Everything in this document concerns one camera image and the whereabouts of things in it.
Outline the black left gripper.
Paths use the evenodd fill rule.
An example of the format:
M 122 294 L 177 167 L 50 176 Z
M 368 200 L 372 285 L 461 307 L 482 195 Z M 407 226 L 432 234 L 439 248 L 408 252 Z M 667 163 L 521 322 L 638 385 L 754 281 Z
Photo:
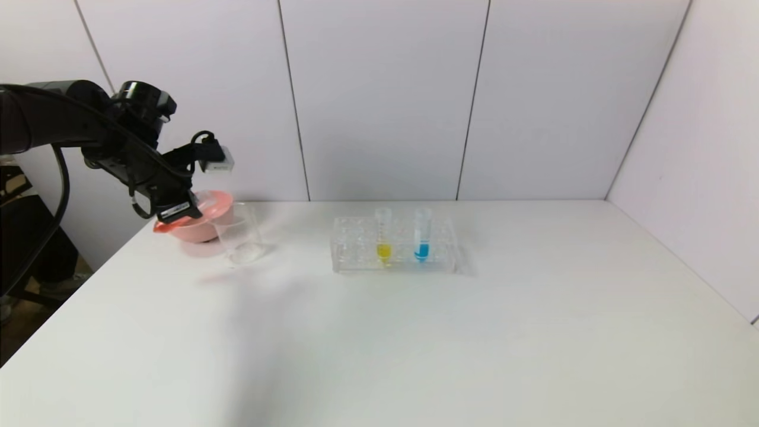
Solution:
M 185 217 L 203 216 L 200 200 L 192 191 L 192 180 L 173 174 L 157 174 L 141 185 L 141 194 L 148 197 L 157 219 L 164 224 L 182 221 Z

